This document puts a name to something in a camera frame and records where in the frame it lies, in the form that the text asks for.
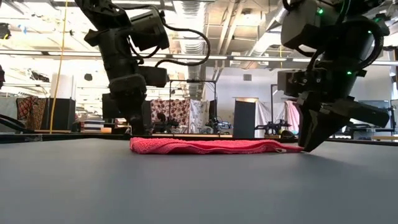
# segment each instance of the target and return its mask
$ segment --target ceiling light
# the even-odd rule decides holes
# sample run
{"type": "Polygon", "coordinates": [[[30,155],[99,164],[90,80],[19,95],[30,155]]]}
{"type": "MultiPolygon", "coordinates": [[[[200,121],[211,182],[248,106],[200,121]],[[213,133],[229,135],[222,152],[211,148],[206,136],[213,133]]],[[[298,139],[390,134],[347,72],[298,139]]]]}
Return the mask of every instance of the ceiling light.
{"type": "MultiPolygon", "coordinates": [[[[150,4],[150,5],[160,5],[160,1],[123,1],[123,0],[115,0],[112,1],[114,4],[150,4]]],[[[171,2],[165,2],[165,6],[173,6],[171,2]]]]}
{"type": "Polygon", "coordinates": [[[180,59],[204,59],[205,57],[204,55],[173,55],[173,58],[180,59]]]}
{"type": "Polygon", "coordinates": [[[235,56],[233,60],[241,60],[241,61],[257,61],[257,62],[284,62],[286,58],[277,58],[277,57],[237,57],[235,56]]]}
{"type": "Polygon", "coordinates": [[[310,58],[293,58],[293,62],[310,62],[310,58]]]}
{"type": "MultiPolygon", "coordinates": [[[[49,52],[49,55],[61,55],[61,52],[49,52]]],[[[64,56],[100,57],[99,52],[64,52],[64,56]]]]}
{"type": "MultiPolygon", "coordinates": [[[[148,56],[149,54],[140,54],[140,55],[145,57],[145,56],[148,56]]],[[[155,54],[151,58],[166,58],[166,55],[164,55],[164,54],[155,54]]]]}
{"type": "Polygon", "coordinates": [[[42,55],[39,51],[34,50],[0,50],[0,54],[9,55],[42,55]]]}
{"type": "Polygon", "coordinates": [[[389,61],[374,61],[372,65],[391,65],[398,66],[398,62],[389,62],[389,61]]]}
{"type": "Polygon", "coordinates": [[[213,60],[226,60],[228,57],[227,56],[210,56],[209,59],[213,59],[213,60]]]}

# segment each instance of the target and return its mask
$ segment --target folded towel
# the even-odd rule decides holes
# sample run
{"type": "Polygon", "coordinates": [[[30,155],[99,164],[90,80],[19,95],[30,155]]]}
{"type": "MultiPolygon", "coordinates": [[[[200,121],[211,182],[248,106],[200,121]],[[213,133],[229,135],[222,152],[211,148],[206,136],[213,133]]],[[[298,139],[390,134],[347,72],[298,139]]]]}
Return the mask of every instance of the folded towel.
{"type": "Polygon", "coordinates": [[[132,138],[130,149],[138,154],[253,154],[263,152],[300,152],[301,147],[274,140],[183,141],[178,139],[132,138]]]}

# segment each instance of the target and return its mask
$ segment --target led indicator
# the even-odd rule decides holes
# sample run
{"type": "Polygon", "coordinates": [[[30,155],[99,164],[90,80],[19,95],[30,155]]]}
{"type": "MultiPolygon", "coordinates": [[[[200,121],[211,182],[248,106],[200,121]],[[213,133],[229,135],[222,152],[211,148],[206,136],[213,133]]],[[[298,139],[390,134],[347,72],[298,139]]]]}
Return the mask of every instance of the led indicator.
{"type": "Polygon", "coordinates": [[[318,14],[319,15],[323,14],[323,9],[322,8],[318,8],[318,14]]]}

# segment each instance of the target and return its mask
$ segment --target ceiling beam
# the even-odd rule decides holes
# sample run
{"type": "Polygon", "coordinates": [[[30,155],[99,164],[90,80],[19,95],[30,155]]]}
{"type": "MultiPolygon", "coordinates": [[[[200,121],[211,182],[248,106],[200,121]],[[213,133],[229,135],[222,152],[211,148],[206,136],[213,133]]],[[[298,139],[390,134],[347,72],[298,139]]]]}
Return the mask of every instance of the ceiling beam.
{"type": "Polygon", "coordinates": [[[234,11],[234,7],[235,7],[235,3],[233,1],[230,1],[228,4],[228,8],[227,8],[228,13],[225,17],[223,29],[221,30],[220,40],[218,41],[218,45],[217,45],[217,51],[216,51],[217,55],[220,54],[220,52],[221,52],[221,48],[224,43],[225,35],[226,35],[226,32],[228,31],[229,23],[231,22],[231,17],[232,17],[232,12],[234,11]]]}
{"type": "Polygon", "coordinates": [[[242,10],[243,10],[243,3],[239,2],[238,8],[237,8],[236,13],[235,13],[234,21],[232,22],[232,25],[229,28],[228,38],[226,39],[226,42],[225,42],[225,45],[224,45],[224,49],[221,52],[222,55],[226,54],[226,52],[228,51],[228,47],[229,47],[229,45],[231,43],[232,36],[235,33],[235,29],[236,29],[236,26],[238,24],[239,17],[242,14],[242,10]]]}

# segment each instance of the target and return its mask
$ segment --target gray table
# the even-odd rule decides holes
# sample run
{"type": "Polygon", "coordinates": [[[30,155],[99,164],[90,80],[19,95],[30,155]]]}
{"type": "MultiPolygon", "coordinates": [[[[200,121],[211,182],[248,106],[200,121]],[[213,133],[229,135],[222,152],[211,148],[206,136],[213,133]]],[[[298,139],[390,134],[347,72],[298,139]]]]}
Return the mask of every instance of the gray table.
{"type": "Polygon", "coordinates": [[[127,141],[0,145],[0,223],[396,223],[398,148],[136,155],[127,141]]]}

